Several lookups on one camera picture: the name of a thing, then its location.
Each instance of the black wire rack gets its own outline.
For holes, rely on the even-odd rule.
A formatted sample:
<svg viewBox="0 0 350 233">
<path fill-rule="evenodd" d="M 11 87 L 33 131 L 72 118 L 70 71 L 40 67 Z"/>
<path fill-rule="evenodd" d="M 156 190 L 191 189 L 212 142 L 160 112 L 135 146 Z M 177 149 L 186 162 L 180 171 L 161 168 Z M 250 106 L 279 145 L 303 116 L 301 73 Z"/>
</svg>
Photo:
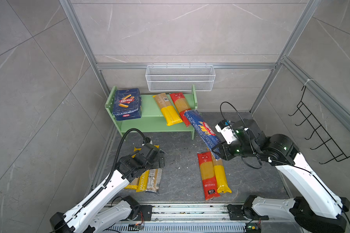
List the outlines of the black wire rack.
<svg viewBox="0 0 350 233">
<path fill-rule="evenodd" d="M 332 159 L 328 160 L 327 162 L 324 162 L 324 163 L 320 163 L 320 164 L 326 164 L 332 160 L 335 160 L 337 162 L 340 162 L 342 160 L 345 160 L 347 158 L 350 158 L 350 156 L 347 156 L 342 150 L 341 148 L 337 145 L 337 143 L 335 142 L 335 140 L 331 137 L 331 135 L 327 132 L 327 130 L 323 127 L 323 125 L 318 121 L 318 119 L 314 116 L 314 114 L 308 109 L 308 107 L 304 104 L 304 102 L 302 101 L 303 100 L 303 95 L 304 95 L 304 92 L 306 91 L 306 86 L 303 86 L 301 91 L 303 90 L 303 93 L 302 93 L 302 97 L 301 97 L 301 100 L 299 101 L 299 103 L 297 104 L 297 110 L 289 116 L 293 116 L 294 114 L 296 114 L 298 111 L 303 115 L 304 117 L 304 120 L 300 123 L 300 124 L 295 124 L 295 126 L 300 126 L 302 125 L 304 122 L 308 122 L 310 124 L 310 126 L 312 127 L 313 129 L 313 132 L 311 133 L 311 136 L 309 138 L 305 138 L 306 140 L 310 140 L 312 138 L 312 136 L 314 135 L 314 133 L 317 134 L 317 136 L 320 138 L 320 140 L 322 141 L 322 144 L 320 144 L 319 146 L 317 146 L 316 148 L 310 148 L 311 150 L 316 150 L 318 149 L 319 147 L 321 147 L 322 145 L 324 145 L 329 153 L 332 155 Z M 303 111 L 301 110 L 301 107 L 305 108 L 310 114 L 308 116 L 306 116 Z M 313 117 L 316 122 L 319 124 L 319 126 L 315 127 L 310 121 L 309 121 L 309 117 Z M 324 130 L 324 132 L 326 133 L 326 136 L 327 139 L 324 139 L 324 137 L 321 137 L 320 136 L 320 132 L 318 130 Z M 336 145 L 336 147 L 340 150 L 340 154 L 335 156 L 334 153 L 332 153 L 331 149 L 330 149 L 330 146 L 327 145 L 327 143 L 333 143 L 334 145 Z"/>
</svg>

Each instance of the red spaghetti package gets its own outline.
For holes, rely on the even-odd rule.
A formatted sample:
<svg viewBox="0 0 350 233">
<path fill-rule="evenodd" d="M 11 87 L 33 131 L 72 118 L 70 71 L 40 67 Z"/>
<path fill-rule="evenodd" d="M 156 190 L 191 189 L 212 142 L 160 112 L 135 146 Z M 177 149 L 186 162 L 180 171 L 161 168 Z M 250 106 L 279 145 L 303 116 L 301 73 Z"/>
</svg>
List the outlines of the red spaghetti package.
<svg viewBox="0 0 350 233">
<path fill-rule="evenodd" d="M 214 174 L 213 160 L 211 158 L 211 152 L 204 152 L 197 154 L 199 158 L 201 178 L 203 184 L 203 190 L 205 192 L 205 200 L 219 197 L 219 193 L 216 192 L 216 178 Z"/>
<path fill-rule="evenodd" d="M 172 99 L 177 111 L 179 112 L 181 119 L 183 120 L 183 122 L 185 123 L 185 125 L 187 127 L 190 126 L 191 123 L 184 116 L 185 111 L 191 110 L 191 107 L 189 106 L 187 99 L 184 97 L 182 92 L 173 93 L 173 94 L 170 94 L 170 96 L 171 96 L 171 99 Z"/>
</svg>

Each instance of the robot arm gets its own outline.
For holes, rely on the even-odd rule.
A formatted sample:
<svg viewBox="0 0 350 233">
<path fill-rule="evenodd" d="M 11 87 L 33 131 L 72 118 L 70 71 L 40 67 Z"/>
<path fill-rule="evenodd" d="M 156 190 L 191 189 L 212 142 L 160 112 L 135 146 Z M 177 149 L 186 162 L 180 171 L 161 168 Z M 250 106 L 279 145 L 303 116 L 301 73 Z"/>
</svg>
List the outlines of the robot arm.
<svg viewBox="0 0 350 233">
<path fill-rule="evenodd" d="M 127 133 L 123 135 L 120 146 Z M 100 211 L 120 190 L 136 177 L 140 177 L 143 172 L 165 166 L 163 151 L 149 143 L 148 137 L 143 138 L 141 150 L 121 157 L 113 166 L 116 169 L 112 170 L 87 197 L 66 213 L 58 212 L 51 217 L 51 226 L 56 233 L 97 233 L 120 220 L 136 218 L 140 205 L 130 196 L 122 198 L 117 205 L 106 211 Z"/>
<path fill-rule="evenodd" d="M 312 233 L 345 232 L 346 220 L 341 212 L 349 210 L 350 202 L 347 198 L 334 194 L 324 184 L 289 137 L 281 134 L 265 137 L 263 132 L 253 132 L 245 124 L 242 126 L 241 122 L 232 127 L 226 120 L 215 128 L 222 133 L 226 142 L 216 145 L 212 149 L 214 153 L 225 160 L 235 156 L 255 156 L 268 162 L 284 174 L 302 194 L 301 197 L 285 200 L 251 195 L 244 204 L 248 218 L 271 216 L 294 219 Z"/>
</svg>

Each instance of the green shelf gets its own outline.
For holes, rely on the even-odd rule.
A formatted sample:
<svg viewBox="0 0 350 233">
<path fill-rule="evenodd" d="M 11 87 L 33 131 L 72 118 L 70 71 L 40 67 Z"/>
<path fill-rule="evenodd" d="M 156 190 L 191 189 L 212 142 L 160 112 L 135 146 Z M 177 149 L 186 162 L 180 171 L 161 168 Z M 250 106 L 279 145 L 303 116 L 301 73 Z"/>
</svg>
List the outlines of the green shelf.
<svg viewBox="0 0 350 233">
<path fill-rule="evenodd" d="M 163 117 L 153 95 L 141 95 L 141 118 L 116 120 L 115 116 L 112 114 L 116 90 L 117 87 L 113 86 L 106 101 L 105 108 L 121 136 L 130 128 L 137 128 L 141 132 L 191 132 L 192 140 L 194 139 L 194 128 L 192 126 L 186 127 L 184 123 L 167 126 L 166 119 Z M 167 96 L 173 105 L 170 95 Z M 194 85 L 192 85 L 192 94 L 184 94 L 184 97 L 187 99 L 191 109 L 197 109 L 196 87 Z"/>
</svg>

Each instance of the barcode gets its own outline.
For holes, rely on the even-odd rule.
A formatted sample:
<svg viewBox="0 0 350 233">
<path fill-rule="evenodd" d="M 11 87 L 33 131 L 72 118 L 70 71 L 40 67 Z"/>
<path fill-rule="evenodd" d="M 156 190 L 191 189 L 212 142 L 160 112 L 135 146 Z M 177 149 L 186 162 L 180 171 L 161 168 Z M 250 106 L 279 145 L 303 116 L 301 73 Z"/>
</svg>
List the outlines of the barcode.
<svg viewBox="0 0 350 233">
<path fill-rule="evenodd" d="M 149 176 L 148 176 L 148 183 L 147 183 L 147 189 L 154 187 L 154 177 L 156 174 L 155 169 L 149 170 Z"/>
</svg>

